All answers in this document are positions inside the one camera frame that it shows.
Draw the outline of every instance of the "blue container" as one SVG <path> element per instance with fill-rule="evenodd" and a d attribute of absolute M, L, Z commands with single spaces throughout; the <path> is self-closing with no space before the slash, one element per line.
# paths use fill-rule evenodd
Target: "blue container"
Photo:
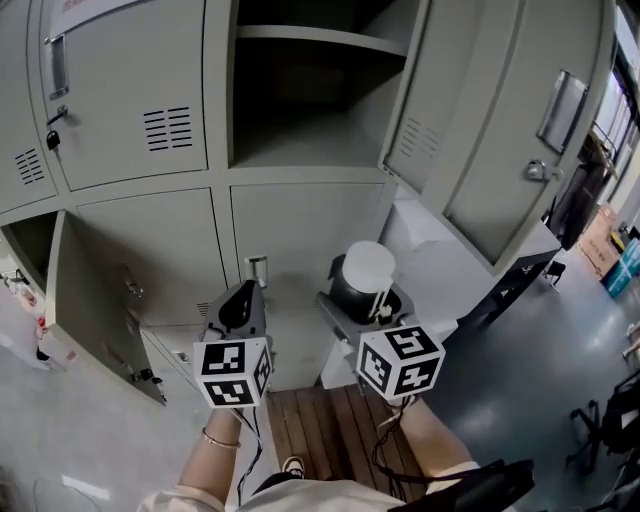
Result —
<path fill-rule="evenodd" d="M 613 272 L 610 272 L 603 283 L 609 295 L 616 298 L 624 290 L 631 278 L 640 270 L 640 245 L 634 238 L 629 242 L 622 253 L 620 260 L 616 263 Z"/>

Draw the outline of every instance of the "shoe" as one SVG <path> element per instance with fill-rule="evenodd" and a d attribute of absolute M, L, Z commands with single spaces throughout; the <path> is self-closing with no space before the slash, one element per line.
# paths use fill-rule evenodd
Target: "shoe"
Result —
<path fill-rule="evenodd" d="M 283 473 L 291 473 L 292 475 L 304 480 L 304 462 L 302 457 L 293 455 L 284 461 L 282 465 Z"/>

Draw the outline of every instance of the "black cable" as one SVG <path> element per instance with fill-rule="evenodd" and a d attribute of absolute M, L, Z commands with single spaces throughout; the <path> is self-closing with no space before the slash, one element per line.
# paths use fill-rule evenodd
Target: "black cable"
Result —
<path fill-rule="evenodd" d="M 258 448 L 256 449 L 256 455 L 254 456 L 253 460 L 251 461 L 251 464 L 249 465 L 249 468 L 245 471 L 244 475 L 242 475 L 242 478 L 240 479 L 240 481 L 238 482 L 238 485 L 236 487 L 236 491 L 238 493 L 238 507 L 240 507 L 242 505 L 242 490 L 244 489 L 245 481 L 246 481 L 247 477 L 253 471 L 253 468 L 255 467 L 255 465 L 257 464 L 258 460 L 260 459 L 260 456 L 262 455 L 262 439 L 260 437 L 260 427 L 258 426 L 257 407 L 253 408 L 253 423 L 255 425 L 255 428 L 253 426 L 251 426 L 251 423 L 249 422 L 249 420 L 247 420 L 244 417 L 244 415 L 242 414 L 242 412 L 240 410 L 234 409 L 234 411 L 236 413 L 236 417 L 241 421 L 241 423 L 243 423 L 253 433 L 253 435 L 256 436 L 256 441 L 258 442 Z"/>
<path fill-rule="evenodd" d="M 388 441 L 389 436 L 398 430 L 400 427 L 400 421 L 402 420 L 402 415 L 404 410 L 410 404 L 410 398 L 404 398 L 402 400 L 402 405 L 400 408 L 400 412 L 398 413 L 398 417 L 391 423 L 390 427 L 384 433 L 384 435 L 378 440 L 378 442 L 373 447 L 373 451 L 371 453 L 371 461 L 376 466 L 376 468 L 385 476 L 389 478 L 389 489 L 391 495 L 395 498 L 398 498 L 406 503 L 406 494 L 404 489 L 402 488 L 402 482 L 410 483 L 410 484 L 426 484 L 429 485 L 433 482 L 446 482 L 450 480 L 462 480 L 471 475 L 477 475 L 480 473 L 499 473 L 503 471 L 504 463 L 502 461 L 492 462 L 486 466 L 471 469 L 468 471 L 460 471 L 459 473 L 454 473 L 451 475 L 440 476 L 440 477 L 425 477 L 425 476 L 410 476 L 402 473 L 396 473 L 392 469 L 388 468 L 380 464 L 379 452 L 382 446 Z"/>

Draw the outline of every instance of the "wooden floor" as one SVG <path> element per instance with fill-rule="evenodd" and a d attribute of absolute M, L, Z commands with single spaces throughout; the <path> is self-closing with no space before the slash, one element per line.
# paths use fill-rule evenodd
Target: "wooden floor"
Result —
<path fill-rule="evenodd" d="M 378 395 L 363 397 L 356 385 L 308 388 L 267 395 L 269 420 L 280 464 L 303 458 L 306 477 L 352 479 L 389 494 L 389 480 L 372 463 L 376 425 L 391 415 Z M 420 475 L 404 435 L 398 431 L 382 447 L 386 466 L 396 473 Z M 403 484 L 407 499 L 419 499 L 423 485 Z"/>

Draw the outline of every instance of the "gray floor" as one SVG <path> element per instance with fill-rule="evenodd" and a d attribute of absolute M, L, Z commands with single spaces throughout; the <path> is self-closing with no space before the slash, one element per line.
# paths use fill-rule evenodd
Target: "gray floor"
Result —
<path fill-rule="evenodd" d="M 454 333 L 438 383 L 425 394 L 478 462 L 534 460 L 536 487 L 519 512 L 599 504 L 623 460 L 603 450 L 588 477 L 564 466 L 577 442 L 571 409 L 593 398 L 604 412 L 613 387 L 635 364 L 627 365 L 621 352 L 627 326 L 640 320 L 640 288 L 633 283 L 614 301 L 579 254 L 562 260 L 560 293 L 539 278 L 488 328 Z"/>
<path fill-rule="evenodd" d="M 159 356 L 147 350 L 152 361 Z M 82 358 L 65 373 L 47 372 L 0 347 L 0 466 L 9 476 L 0 474 L 0 486 L 5 479 L 15 486 L 16 512 L 133 512 L 148 494 L 175 485 L 211 411 L 171 365 L 160 368 L 166 407 Z M 266 407 L 259 414 L 268 433 Z M 255 454 L 246 429 L 241 442 L 236 482 Z M 265 447 L 245 496 L 277 469 L 272 452 Z M 235 502 L 234 483 L 229 504 Z"/>

